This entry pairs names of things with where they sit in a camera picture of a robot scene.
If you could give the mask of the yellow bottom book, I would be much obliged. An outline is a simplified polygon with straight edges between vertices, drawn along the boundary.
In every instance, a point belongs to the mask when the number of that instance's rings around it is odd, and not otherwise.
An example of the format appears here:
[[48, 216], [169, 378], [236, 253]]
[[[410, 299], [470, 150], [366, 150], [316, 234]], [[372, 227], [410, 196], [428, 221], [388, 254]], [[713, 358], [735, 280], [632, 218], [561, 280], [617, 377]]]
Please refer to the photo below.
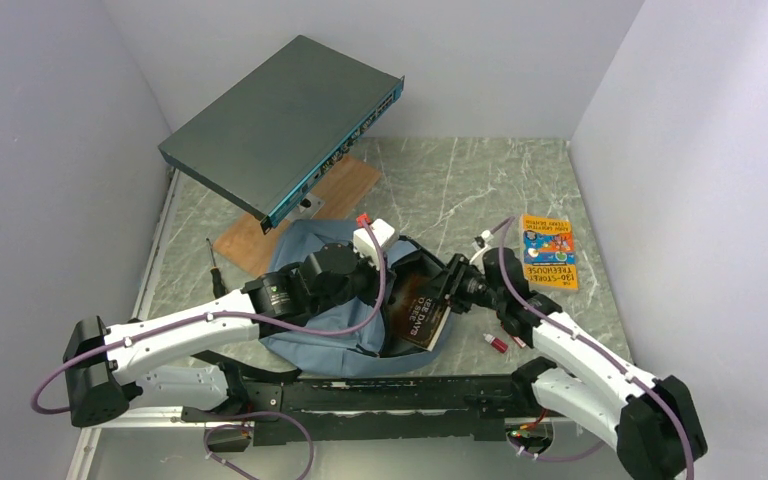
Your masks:
[[577, 290], [579, 275], [571, 223], [524, 214], [519, 226], [526, 279], [542, 287]]

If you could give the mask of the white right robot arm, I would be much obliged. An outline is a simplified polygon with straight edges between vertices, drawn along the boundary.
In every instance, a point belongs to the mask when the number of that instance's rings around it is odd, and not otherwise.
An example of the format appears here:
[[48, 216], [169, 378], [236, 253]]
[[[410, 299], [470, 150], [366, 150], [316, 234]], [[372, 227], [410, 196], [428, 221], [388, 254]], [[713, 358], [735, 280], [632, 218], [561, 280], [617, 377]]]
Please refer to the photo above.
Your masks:
[[559, 413], [610, 447], [634, 479], [691, 478], [708, 444], [688, 386], [610, 351], [548, 296], [533, 290], [509, 248], [477, 268], [454, 256], [420, 287], [451, 312], [493, 310], [503, 329], [537, 352], [511, 375], [517, 411]]

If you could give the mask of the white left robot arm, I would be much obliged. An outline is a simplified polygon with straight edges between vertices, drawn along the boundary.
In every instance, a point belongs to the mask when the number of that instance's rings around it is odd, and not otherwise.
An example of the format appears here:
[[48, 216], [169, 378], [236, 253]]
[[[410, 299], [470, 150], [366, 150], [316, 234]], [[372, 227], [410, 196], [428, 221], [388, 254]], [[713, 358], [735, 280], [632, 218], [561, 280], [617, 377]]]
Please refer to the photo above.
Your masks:
[[224, 420], [250, 410], [245, 371], [216, 348], [284, 332], [353, 334], [386, 300], [391, 241], [358, 233], [218, 298], [146, 321], [78, 322], [63, 355], [70, 422], [79, 428], [130, 409], [189, 407]]

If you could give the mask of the blue backpack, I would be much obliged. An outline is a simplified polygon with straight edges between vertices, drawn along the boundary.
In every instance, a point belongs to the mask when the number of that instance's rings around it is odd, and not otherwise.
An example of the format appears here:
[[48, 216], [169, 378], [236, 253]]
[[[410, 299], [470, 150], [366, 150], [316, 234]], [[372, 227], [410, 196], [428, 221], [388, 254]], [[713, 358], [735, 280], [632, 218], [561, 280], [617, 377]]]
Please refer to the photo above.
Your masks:
[[[345, 242], [349, 221], [300, 221], [287, 230], [279, 240], [270, 267], [285, 267], [291, 261], [302, 260], [303, 254], [314, 253], [327, 242]], [[405, 310], [416, 295], [417, 282], [436, 276], [444, 263], [414, 240], [401, 236], [387, 253], [388, 265], [394, 266], [396, 286], [388, 286], [389, 299], [381, 311], [363, 329], [339, 337], [325, 337], [301, 332], [271, 335], [260, 343], [267, 350], [288, 361], [292, 370], [271, 371], [247, 365], [214, 351], [192, 355], [201, 362], [223, 367], [235, 366], [241, 375], [261, 382], [289, 383], [301, 374], [332, 378], [370, 378], [416, 371], [431, 364], [439, 356], [449, 328], [440, 323], [440, 336], [435, 349], [426, 350], [396, 335], [396, 327], [407, 322]], [[366, 319], [372, 306], [353, 299], [314, 317], [308, 325], [314, 330], [340, 330], [354, 327]]]

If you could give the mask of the dark cover book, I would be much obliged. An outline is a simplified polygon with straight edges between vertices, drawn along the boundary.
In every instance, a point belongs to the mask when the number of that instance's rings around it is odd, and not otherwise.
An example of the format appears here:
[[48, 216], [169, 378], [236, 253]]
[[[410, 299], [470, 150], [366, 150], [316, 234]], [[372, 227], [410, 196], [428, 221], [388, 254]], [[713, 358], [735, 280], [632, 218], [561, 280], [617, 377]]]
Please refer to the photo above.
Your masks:
[[450, 314], [450, 308], [427, 287], [430, 278], [405, 274], [396, 279], [384, 308], [384, 317], [394, 340], [432, 351]]

